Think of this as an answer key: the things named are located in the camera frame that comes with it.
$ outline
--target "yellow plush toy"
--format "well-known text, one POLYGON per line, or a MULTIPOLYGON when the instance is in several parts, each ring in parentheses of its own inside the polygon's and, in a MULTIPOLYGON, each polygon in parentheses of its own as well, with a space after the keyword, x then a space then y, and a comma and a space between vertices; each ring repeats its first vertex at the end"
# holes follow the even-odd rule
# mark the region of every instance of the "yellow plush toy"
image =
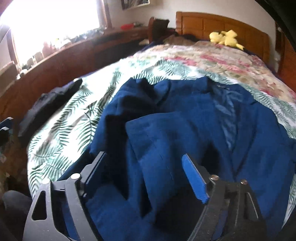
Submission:
POLYGON ((222 31, 221 33, 212 32, 210 34, 210 40, 212 43, 222 44, 230 47, 237 47, 241 50, 244 50, 244 46, 237 43, 237 40, 235 39, 236 36, 237 33, 233 30, 230 30, 228 32, 222 31))

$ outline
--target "bed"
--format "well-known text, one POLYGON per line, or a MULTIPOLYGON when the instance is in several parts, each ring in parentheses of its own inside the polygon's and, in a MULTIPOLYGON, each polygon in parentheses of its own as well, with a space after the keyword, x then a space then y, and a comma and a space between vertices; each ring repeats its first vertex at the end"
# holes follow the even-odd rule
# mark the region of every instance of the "bed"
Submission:
MULTIPOLYGON (((176 32, 207 39, 212 31, 238 33, 238 41, 254 55, 198 41, 192 46, 156 45, 82 77, 83 84, 69 102, 35 133, 27 148, 28 182, 34 196, 41 181, 56 181, 94 138, 104 108, 131 77, 156 84, 164 79, 194 80, 202 76, 221 84, 239 84, 271 109, 290 138, 296 139, 296 94, 272 74, 269 38, 247 24, 205 13, 177 12, 176 32)), ((290 188, 285 221, 296 204, 296 176, 290 188)))

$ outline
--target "blanket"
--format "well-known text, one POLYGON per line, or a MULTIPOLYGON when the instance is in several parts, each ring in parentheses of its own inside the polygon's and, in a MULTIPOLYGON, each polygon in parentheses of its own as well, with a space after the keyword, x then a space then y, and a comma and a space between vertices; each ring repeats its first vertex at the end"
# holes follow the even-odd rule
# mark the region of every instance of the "blanket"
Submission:
MULTIPOLYGON (((92 142, 104 108, 130 78, 150 84, 163 79, 195 80, 208 76, 238 83, 271 109, 290 138, 296 139, 295 93, 277 79, 256 56, 198 42, 195 46, 159 45, 122 59, 87 77, 70 101, 38 131, 28 146, 28 182, 34 196, 42 179, 57 180, 92 142)), ((296 204, 296 176, 290 189, 286 219, 296 204)))

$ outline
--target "blue jacket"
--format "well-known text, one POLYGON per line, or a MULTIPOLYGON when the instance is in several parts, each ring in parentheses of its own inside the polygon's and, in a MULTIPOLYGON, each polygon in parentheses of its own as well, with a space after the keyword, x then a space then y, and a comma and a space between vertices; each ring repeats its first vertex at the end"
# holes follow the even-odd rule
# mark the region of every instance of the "blue jacket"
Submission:
POLYGON ((239 85, 207 77, 156 85, 130 79, 104 110, 87 151, 61 179, 105 151, 108 178, 86 200, 103 239, 186 240, 188 219, 201 210, 188 198, 181 165, 188 153, 210 174, 246 179, 274 237, 288 204, 294 146, 274 113, 239 85))

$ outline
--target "drawer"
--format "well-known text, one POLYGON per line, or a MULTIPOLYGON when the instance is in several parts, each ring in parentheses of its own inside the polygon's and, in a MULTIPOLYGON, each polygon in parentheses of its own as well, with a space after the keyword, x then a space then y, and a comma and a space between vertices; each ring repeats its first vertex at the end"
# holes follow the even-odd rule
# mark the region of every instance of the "drawer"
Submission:
POLYGON ((147 30, 138 30, 138 31, 131 31, 131 32, 127 32, 125 33, 125 37, 126 39, 129 40, 137 40, 137 39, 145 39, 148 37, 148 32, 147 30))

